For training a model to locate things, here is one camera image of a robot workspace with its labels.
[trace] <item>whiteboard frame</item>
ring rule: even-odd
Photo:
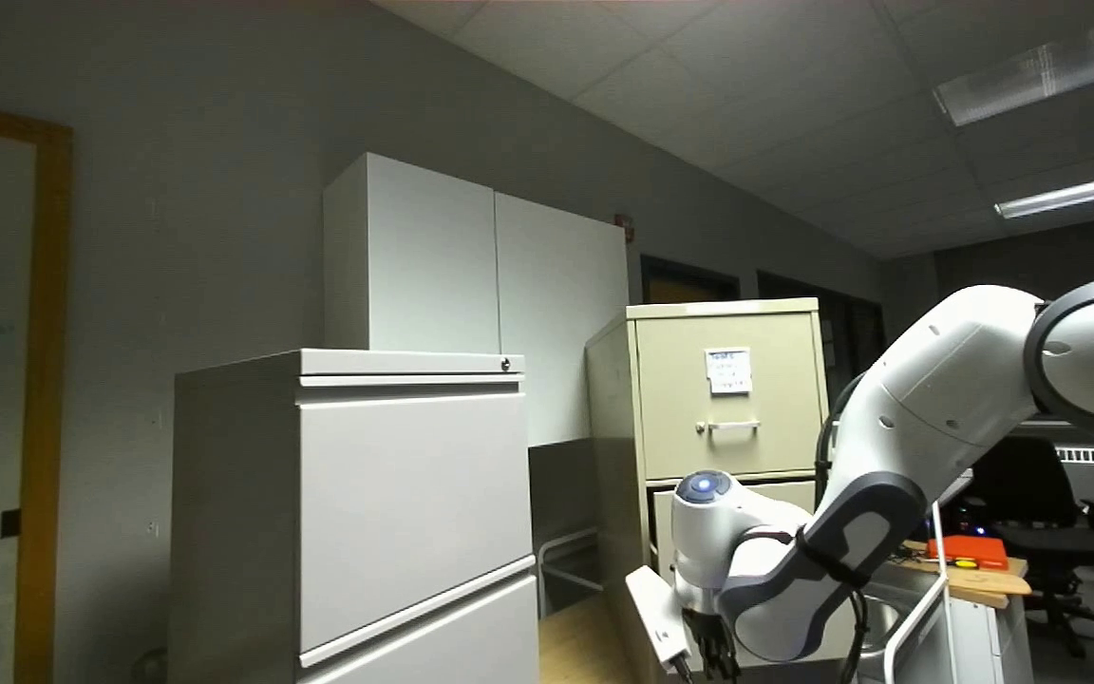
[[[72,132],[0,111],[0,136],[35,147],[35,235],[17,435],[16,679],[54,679],[61,374],[72,218]]]

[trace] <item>orange object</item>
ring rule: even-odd
[[[995,536],[944,536],[941,541],[944,562],[971,562],[985,572],[1005,572],[1005,548]]]

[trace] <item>robotic arm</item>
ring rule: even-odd
[[[857,380],[815,512],[721,470],[676,488],[673,605],[762,660],[811,654],[921,510],[1035,410],[1094,430],[1094,287],[1050,304],[997,287],[954,292]]]

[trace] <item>fluorescent ceiling light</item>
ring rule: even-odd
[[[1094,203],[1094,183],[1063,187],[1063,190],[1050,190],[1050,194],[997,203],[995,214],[1005,218],[1005,220],[1016,220],[1016,218],[1057,214],[1057,208],[1069,208],[1069,207],[1086,207],[1086,203]]]
[[[1068,41],[1045,41],[985,73],[934,88],[936,108],[954,126],[971,126],[1074,88],[1094,85],[1094,27]]]

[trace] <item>ceiling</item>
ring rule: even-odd
[[[1094,220],[992,208],[1094,178],[1094,85],[1050,66],[1094,0],[374,4],[878,260]],[[954,126],[934,88],[997,66],[1061,94]]]

